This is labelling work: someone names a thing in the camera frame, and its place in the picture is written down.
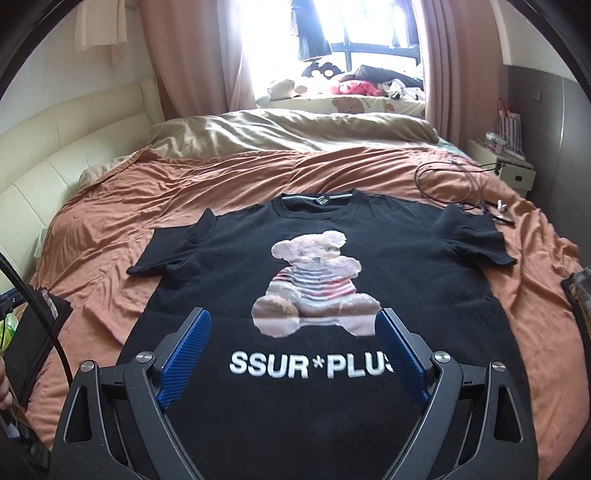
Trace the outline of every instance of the orange bedsheet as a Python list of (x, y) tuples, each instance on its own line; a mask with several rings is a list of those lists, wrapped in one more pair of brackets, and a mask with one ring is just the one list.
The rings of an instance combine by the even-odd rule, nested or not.
[[(197, 222), (274, 196), (352, 188), (418, 200), (415, 168), (453, 155), (435, 148), (348, 148), (329, 153), (257, 151), (209, 161), (163, 159), (144, 150), (75, 195), (53, 220), (33, 278), (67, 298), (74, 311), (60, 334), (73, 370), (89, 358), (113, 365), (158, 278), (131, 278), (156, 227)], [(517, 226), (499, 226), (518, 264), (485, 269), (509, 318), (530, 381), (540, 479), (546, 479), (589, 418), (583, 347), (560, 281), (579, 270), (577, 248), (546, 217), (491, 174), (478, 174), (488, 200), (503, 199)], [(428, 180), (439, 197), (459, 198), (455, 173)], [(51, 353), (35, 385), (27, 419), (51, 445), (67, 394)]]

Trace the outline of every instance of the gray wall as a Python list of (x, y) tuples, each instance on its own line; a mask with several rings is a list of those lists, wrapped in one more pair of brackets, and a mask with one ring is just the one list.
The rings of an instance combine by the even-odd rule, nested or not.
[(591, 103), (576, 82), (507, 68), (509, 109), (521, 114), (525, 155), (537, 172), (528, 200), (591, 267)]

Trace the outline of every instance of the padded headboard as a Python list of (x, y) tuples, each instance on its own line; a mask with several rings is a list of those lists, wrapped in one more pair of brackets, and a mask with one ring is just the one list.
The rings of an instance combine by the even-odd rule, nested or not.
[[(90, 166), (129, 155), (164, 121), (154, 78), (52, 106), (0, 134), (0, 251), (27, 281), (43, 228)], [(12, 284), (0, 273), (0, 293)]]

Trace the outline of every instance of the person's hand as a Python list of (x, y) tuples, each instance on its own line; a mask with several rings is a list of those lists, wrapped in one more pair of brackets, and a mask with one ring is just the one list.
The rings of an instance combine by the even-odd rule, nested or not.
[(8, 389), (8, 377), (4, 368), (4, 359), (0, 357), (0, 410), (7, 410), (12, 406), (12, 394)]

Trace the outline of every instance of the t-shirt sleeve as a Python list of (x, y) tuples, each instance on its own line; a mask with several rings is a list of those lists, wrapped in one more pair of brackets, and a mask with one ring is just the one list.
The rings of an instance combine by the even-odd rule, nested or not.
[(456, 205), (448, 205), (435, 226), (438, 236), (460, 255), (487, 257), (498, 265), (517, 263), (507, 254), (505, 238), (496, 229), (490, 214), (474, 215)]
[(216, 216), (210, 209), (194, 225), (157, 228), (152, 240), (129, 275), (154, 277), (163, 275), (166, 268), (183, 262), (205, 240), (215, 227)]

